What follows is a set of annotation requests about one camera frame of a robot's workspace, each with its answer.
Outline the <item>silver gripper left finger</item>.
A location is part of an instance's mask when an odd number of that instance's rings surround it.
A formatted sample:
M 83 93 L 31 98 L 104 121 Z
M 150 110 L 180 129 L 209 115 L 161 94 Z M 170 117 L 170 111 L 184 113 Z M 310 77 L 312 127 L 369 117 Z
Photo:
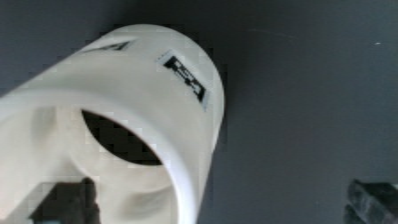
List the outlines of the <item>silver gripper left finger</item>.
M 58 182 L 28 216 L 33 224 L 101 224 L 93 181 Z

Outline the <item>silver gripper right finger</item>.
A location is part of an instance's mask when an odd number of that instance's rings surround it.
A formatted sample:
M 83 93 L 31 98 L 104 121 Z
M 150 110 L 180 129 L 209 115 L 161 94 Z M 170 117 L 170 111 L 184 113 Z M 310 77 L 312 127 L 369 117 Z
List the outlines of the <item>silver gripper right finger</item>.
M 398 186 L 387 182 L 347 185 L 342 224 L 398 224 Z

